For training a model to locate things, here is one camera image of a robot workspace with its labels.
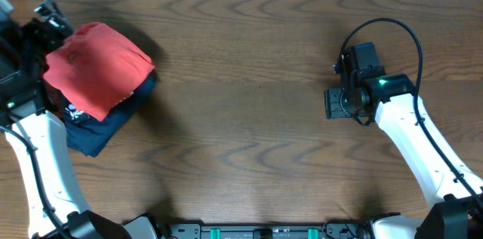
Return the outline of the red orange t-shirt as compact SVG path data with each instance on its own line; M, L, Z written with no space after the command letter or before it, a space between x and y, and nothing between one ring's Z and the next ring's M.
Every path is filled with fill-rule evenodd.
M132 41L105 23L79 27L46 56L44 80L78 110L102 121L155 68Z

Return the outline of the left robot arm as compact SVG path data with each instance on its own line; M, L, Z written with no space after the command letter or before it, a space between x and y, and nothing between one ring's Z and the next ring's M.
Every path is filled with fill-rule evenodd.
M1 132L16 153L29 204L31 238L168 238L144 213L118 224L91 211L69 158L65 124L52 112L45 56L73 32L54 0L21 26L1 0Z

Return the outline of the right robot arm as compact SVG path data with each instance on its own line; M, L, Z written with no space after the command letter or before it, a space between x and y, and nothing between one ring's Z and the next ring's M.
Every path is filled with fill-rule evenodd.
M416 178L429 212L424 219L387 214L368 221L359 237L480 238L482 180L454 152L432 122L416 88L403 73L327 89L329 119L367 116L395 144Z

